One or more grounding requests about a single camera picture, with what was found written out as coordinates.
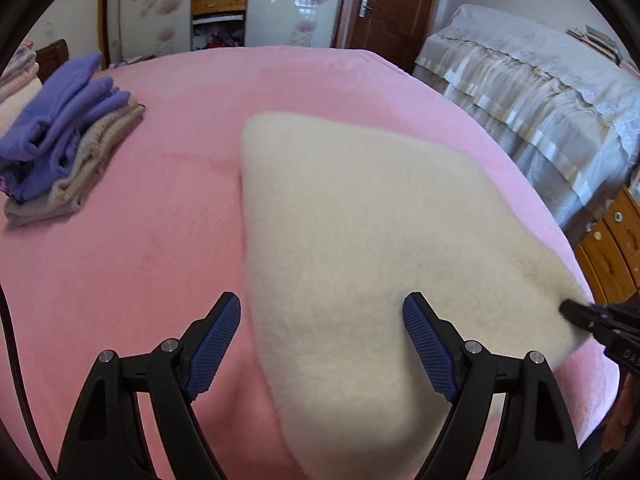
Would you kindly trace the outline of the person's right hand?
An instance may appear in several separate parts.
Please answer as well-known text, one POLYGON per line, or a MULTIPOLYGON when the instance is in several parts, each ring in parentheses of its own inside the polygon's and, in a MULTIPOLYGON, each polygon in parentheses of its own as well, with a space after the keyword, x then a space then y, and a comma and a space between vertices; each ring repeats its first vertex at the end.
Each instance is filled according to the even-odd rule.
POLYGON ((634 404, 636 403, 634 400, 634 387, 636 382, 637 378, 631 374, 626 376, 622 393, 614 406, 603 434, 601 446, 602 451, 605 453, 619 450, 626 440, 627 429, 630 427, 631 419, 634 417, 634 404))

